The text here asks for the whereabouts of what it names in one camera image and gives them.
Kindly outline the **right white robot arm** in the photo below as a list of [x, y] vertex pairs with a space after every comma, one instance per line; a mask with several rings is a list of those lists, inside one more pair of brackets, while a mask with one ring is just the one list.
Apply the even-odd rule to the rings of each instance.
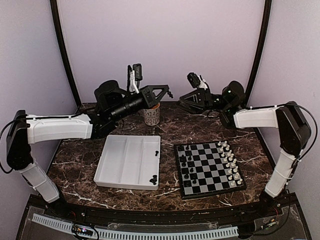
[[191, 80], [194, 91], [181, 96], [178, 106], [191, 114], [205, 111], [219, 113], [227, 129], [275, 128], [280, 139], [280, 155], [262, 196], [277, 197], [292, 178], [298, 162], [306, 154], [311, 137], [311, 127], [303, 114], [304, 108], [295, 101], [274, 105], [246, 108], [246, 94], [238, 81], [231, 81], [220, 94], [211, 93], [202, 80]]

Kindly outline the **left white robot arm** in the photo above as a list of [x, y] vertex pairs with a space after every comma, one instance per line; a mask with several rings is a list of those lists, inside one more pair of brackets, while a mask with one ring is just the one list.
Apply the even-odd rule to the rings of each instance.
[[62, 193], [32, 156], [31, 145], [64, 139], [101, 139], [118, 126], [118, 121], [142, 109], [155, 107], [165, 95], [173, 94], [167, 84], [147, 85], [135, 92], [119, 87], [116, 80], [102, 83], [95, 91], [96, 105], [74, 115], [37, 116], [16, 112], [6, 127], [6, 162], [18, 171], [60, 218], [71, 213]]

